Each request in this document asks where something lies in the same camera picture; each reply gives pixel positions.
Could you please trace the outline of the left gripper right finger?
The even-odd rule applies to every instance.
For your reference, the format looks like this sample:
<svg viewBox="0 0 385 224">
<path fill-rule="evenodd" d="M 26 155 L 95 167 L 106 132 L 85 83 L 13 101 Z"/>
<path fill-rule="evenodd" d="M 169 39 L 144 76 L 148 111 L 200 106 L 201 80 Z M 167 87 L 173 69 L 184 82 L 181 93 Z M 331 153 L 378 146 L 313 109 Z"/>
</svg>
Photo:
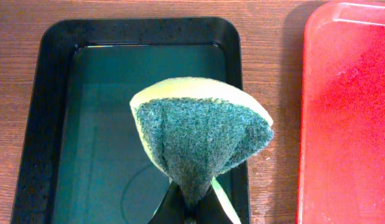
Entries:
<svg viewBox="0 0 385 224">
<path fill-rule="evenodd" d="M 196 224 L 233 224 L 223 210 L 213 187 L 207 190 L 205 196 L 198 201 L 195 208 Z"/>
</svg>

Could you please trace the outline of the green yellow sponge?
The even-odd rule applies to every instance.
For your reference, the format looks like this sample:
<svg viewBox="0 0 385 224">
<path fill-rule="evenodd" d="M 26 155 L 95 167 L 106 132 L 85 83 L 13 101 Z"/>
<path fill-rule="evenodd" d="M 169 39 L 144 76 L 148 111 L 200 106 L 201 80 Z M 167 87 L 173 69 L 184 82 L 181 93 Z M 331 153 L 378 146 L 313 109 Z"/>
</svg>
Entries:
<svg viewBox="0 0 385 224">
<path fill-rule="evenodd" d="M 219 175 L 272 141 L 273 120 L 251 95 L 210 78 L 168 78 L 136 93 L 129 103 L 151 162 L 181 189 L 185 223 L 210 186 L 233 223 L 239 223 Z"/>
</svg>

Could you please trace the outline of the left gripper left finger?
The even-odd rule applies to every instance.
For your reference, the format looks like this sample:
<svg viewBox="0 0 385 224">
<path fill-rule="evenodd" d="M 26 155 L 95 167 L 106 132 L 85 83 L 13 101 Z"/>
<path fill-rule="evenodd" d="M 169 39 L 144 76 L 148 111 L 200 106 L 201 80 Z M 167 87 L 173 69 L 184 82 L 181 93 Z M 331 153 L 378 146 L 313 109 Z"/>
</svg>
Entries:
<svg viewBox="0 0 385 224">
<path fill-rule="evenodd" d="M 171 182 L 162 202 L 148 224 L 184 224 L 185 201 L 180 187 Z"/>
</svg>

